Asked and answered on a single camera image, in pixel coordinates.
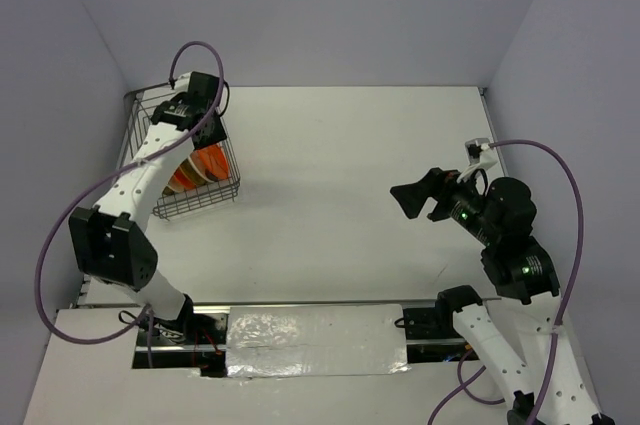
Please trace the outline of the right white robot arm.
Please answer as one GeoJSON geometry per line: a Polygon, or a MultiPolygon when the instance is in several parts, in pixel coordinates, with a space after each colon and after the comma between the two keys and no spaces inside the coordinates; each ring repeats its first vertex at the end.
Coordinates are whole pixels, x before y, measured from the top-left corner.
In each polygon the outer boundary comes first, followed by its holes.
{"type": "Polygon", "coordinates": [[[532,235],[537,213],[529,187],[501,177],[479,192],[473,177],[431,169],[391,195],[415,219],[428,200],[428,219],[452,219],[483,246],[481,263],[509,314],[522,350],[491,321],[475,289],[439,293],[434,314],[446,336],[461,335],[501,391],[510,424],[610,424],[583,380],[566,329],[556,324],[562,296],[549,254],[532,235]]]}

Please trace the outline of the orange plastic plate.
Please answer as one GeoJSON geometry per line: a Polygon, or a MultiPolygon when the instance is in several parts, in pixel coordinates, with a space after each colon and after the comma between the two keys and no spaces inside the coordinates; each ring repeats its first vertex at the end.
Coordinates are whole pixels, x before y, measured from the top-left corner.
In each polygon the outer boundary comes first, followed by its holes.
{"type": "Polygon", "coordinates": [[[230,177],[226,156],[217,144],[195,150],[186,159],[191,162],[193,169],[200,176],[199,187],[221,182],[230,177]]]}

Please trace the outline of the yellow patterned plate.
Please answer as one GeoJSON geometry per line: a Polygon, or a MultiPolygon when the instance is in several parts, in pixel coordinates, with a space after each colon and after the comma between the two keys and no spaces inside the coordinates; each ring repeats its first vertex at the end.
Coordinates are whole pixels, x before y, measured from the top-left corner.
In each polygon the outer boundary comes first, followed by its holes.
{"type": "Polygon", "coordinates": [[[170,177],[163,194],[173,195],[195,190],[200,186],[200,176],[193,169],[191,162],[185,159],[170,177]]]}

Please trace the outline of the grey wire dish rack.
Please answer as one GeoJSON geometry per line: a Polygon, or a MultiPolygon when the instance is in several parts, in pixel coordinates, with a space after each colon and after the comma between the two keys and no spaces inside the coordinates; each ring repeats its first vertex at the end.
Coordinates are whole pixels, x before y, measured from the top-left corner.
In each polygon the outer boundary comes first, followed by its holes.
{"type": "MultiPolygon", "coordinates": [[[[124,98],[127,124],[118,164],[127,164],[143,145],[155,108],[175,92],[167,85],[131,91],[124,98]]],[[[164,186],[153,214],[173,219],[209,207],[236,200],[241,183],[231,140],[225,139],[192,152],[164,186]]]]}

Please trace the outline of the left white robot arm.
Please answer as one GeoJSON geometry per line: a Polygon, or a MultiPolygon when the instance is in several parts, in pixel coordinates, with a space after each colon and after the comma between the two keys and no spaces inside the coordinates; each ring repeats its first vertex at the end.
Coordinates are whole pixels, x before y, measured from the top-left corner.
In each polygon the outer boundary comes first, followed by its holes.
{"type": "Polygon", "coordinates": [[[191,73],[184,90],[154,108],[141,146],[111,188],[68,220],[80,271],[149,307],[145,324],[176,344],[193,337],[198,319],[192,299],[159,271],[146,229],[179,166],[225,139],[218,107],[228,90],[219,77],[191,73]]]}

